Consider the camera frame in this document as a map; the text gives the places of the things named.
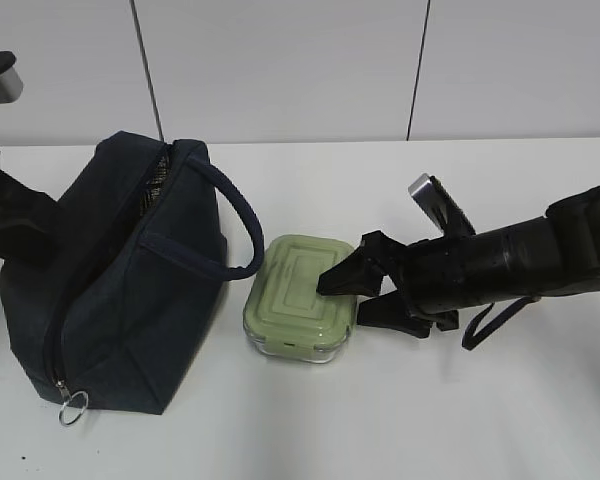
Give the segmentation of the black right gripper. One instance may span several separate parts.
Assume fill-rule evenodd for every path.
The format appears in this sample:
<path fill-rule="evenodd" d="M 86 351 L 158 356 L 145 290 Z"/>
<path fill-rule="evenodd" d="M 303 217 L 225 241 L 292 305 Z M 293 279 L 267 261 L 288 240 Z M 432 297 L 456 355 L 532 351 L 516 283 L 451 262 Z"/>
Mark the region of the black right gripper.
<path fill-rule="evenodd" d="M 395 289 L 362 302 L 358 325 L 429 336 L 433 327 L 458 329 L 461 309 L 485 303 L 470 290 L 459 254 L 448 241 L 407 246 L 381 231 L 363 235 L 360 248 L 320 275 L 316 291 L 323 296 L 378 296 L 385 276 Z"/>

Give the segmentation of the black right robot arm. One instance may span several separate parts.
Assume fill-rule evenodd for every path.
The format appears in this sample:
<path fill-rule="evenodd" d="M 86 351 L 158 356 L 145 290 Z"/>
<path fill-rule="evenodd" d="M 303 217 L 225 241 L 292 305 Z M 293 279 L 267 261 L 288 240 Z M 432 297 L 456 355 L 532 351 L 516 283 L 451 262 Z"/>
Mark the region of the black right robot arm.
<path fill-rule="evenodd" d="M 483 233 L 436 177 L 422 176 L 409 193 L 440 237 L 405 245 L 369 232 L 319 277 L 323 296 L 363 297 L 357 324 L 423 339 L 458 329 L 460 310 L 480 307 L 462 337 L 472 350 L 545 297 L 600 291 L 600 186 Z"/>

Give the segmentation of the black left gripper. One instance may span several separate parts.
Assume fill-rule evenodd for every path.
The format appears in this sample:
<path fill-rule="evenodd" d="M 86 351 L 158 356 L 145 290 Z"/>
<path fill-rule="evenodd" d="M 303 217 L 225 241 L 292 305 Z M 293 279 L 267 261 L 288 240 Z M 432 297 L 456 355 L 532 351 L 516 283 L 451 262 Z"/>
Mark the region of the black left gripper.
<path fill-rule="evenodd" d="M 0 258 L 48 265 L 56 256 L 58 203 L 0 169 Z"/>

